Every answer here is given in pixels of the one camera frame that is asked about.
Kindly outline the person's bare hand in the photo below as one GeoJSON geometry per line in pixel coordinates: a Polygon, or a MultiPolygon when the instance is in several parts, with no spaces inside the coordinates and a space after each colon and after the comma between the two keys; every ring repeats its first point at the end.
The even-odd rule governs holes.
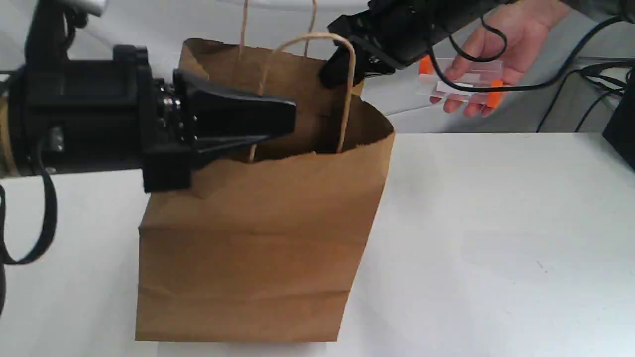
{"type": "Polygon", "coordinates": [[[463,43],[463,51],[475,58],[501,55],[502,81],[516,86],[537,59],[549,32],[572,8],[560,0],[518,0],[500,6],[486,18],[486,24],[503,32],[504,42],[497,34],[478,27],[463,43]]]}

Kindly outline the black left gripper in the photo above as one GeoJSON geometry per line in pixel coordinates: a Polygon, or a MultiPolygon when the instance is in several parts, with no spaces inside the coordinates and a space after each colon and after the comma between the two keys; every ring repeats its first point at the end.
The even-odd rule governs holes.
{"type": "Polygon", "coordinates": [[[56,174],[137,170],[145,192],[188,189],[192,169],[290,135],[293,100],[212,83],[185,70],[153,77],[147,50],[113,59],[25,66],[14,82],[14,172],[34,176],[34,150],[56,174]]]}

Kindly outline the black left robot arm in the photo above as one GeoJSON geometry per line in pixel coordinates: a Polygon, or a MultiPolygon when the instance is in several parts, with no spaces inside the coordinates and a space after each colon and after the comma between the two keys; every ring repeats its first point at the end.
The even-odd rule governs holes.
{"type": "Polygon", "coordinates": [[[78,29],[103,5],[39,0],[25,61],[1,84],[3,165],[9,177],[140,169],[145,192],[190,187],[192,174],[235,149],[290,135],[296,104],[212,84],[184,70],[156,78],[145,47],[110,59],[71,59],[78,29]]]}

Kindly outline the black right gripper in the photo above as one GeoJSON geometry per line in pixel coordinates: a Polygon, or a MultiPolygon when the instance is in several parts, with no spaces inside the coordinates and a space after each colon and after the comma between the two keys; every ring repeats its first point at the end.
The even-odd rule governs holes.
{"type": "MultiPolygon", "coordinates": [[[[343,14],[327,26],[355,49],[354,86],[365,79],[368,70],[408,67],[446,34],[444,0],[370,0],[367,6],[360,13],[343,14]]],[[[347,84],[350,56],[346,47],[338,47],[322,66],[319,79],[324,88],[347,84]]]]}

